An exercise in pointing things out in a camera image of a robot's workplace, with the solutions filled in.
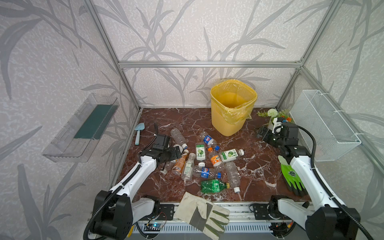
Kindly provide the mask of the clear unlabelled plastic bottle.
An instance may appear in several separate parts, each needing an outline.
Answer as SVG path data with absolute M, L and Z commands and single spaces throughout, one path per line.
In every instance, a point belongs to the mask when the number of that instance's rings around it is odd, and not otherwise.
M 171 130 L 171 136 L 178 145 L 183 147 L 183 149 L 188 148 L 187 140 L 183 136 L 183 134 L 181 133 L 181 131 L 179 129 L 177 129 L 177 128 L 172 129 Z

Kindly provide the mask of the green label slim bottle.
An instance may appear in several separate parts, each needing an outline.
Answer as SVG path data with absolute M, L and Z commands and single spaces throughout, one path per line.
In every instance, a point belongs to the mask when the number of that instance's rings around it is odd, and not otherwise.
M 195 158 L 196 158 L 196 154 L 190 153 L 188 160 L 185 162 L 184 170 L 181 176 L 181 178 L 185 182 L 190 181 L 192 179 L 193 172 L 194 172 Z

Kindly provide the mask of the square lime label bottle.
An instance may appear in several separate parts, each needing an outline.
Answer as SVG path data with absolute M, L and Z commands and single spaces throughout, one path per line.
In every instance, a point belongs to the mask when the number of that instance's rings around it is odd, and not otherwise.
M 206 147 L 204 143 L 196 143 L 196 156 L 197 161 L 199 162 L 204 162 L 206 160 Z

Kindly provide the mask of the orange label bottle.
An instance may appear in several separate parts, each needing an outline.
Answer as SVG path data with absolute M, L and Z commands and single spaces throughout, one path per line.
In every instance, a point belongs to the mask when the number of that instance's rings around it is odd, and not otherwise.
M 209 152 L 209 160 L 211 161 L 214 169 L 217 172 L 222 172 L 225 169 L 225 166 L 219 156 L 219 153 L 217 150 L 213 147 L 208 147 L 208 152 Z

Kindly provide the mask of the clear bottle white cap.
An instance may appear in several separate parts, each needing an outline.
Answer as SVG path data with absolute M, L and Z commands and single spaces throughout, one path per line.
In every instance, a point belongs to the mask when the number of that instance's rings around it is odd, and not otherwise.
M 237 166 L 234 162 L 227 162 L 225 163 L 225 167 L 230 187 L 235 193 L 240 193 L 241 178 Z

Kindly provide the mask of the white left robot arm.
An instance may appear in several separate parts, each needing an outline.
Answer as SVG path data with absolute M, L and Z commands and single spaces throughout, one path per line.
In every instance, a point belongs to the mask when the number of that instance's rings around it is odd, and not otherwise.
M 95 234 L 99 240 L 124 240 L 140 219 L 159 215 L 160 204 L 154 197 L 141 198 L 136 202 L 133 202 L 133 198 L 158 166 L 179 159 L 184 151 L 184 146 L 171 146 L 169 136 L 156 135 L 139 152 L 139 159 L 129 173 L 109 191 L 97 194 L 83 238 L 87 240 L 89 234 Z

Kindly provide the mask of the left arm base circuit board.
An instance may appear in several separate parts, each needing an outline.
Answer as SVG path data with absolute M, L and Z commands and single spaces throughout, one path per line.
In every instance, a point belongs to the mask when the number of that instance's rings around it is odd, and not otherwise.
M 166 225 L 166 222 L 146 223 L 143 226 L 144 232 L 160 232 Z

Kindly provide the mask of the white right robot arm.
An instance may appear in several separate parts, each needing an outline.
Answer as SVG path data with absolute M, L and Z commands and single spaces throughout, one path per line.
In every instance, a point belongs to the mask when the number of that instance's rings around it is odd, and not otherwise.
M 278 210 L 300 225 L 310 240 L 354 240 L 358 231 L 369 240 L 373 238 L 361 224 L 358 211 L 348 208 L 318 171 L 315 165 L 317 142 L 308 130 L 282 122 L 273 130 L 262 127 L 257 136 L 280 150 L 304 184 L 314 210 L 309 211 L 289 199 L 279 199 Z

